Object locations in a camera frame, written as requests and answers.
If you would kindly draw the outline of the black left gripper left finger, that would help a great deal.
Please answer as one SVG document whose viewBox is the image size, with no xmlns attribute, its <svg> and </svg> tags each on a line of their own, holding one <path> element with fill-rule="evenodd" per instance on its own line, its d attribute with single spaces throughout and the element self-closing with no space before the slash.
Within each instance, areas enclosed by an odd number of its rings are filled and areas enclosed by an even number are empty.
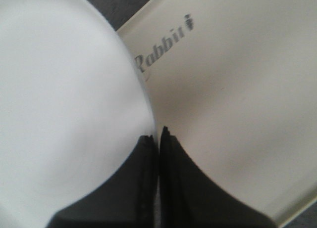
<svg viewBox="0 0 317 228">
<path fill-rule="evenodd" d="M 121 167 L 100 187 L 58 211 L 51 228 L 152 228 L 158 148 L 141 136 Z"/>
</svg>

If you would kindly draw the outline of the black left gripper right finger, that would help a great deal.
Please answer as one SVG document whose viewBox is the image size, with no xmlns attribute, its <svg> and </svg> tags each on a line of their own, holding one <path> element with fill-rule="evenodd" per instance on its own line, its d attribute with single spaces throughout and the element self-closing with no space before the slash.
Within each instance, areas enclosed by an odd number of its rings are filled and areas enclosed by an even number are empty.
<svg viewBox="0 0 317 228">
<path fill-rule="evenodd" d="M 238 201 L 210 180 L 164 127 L 160 140 L 163 228 L 274 228 L 266 215 Z"/>
</svg>

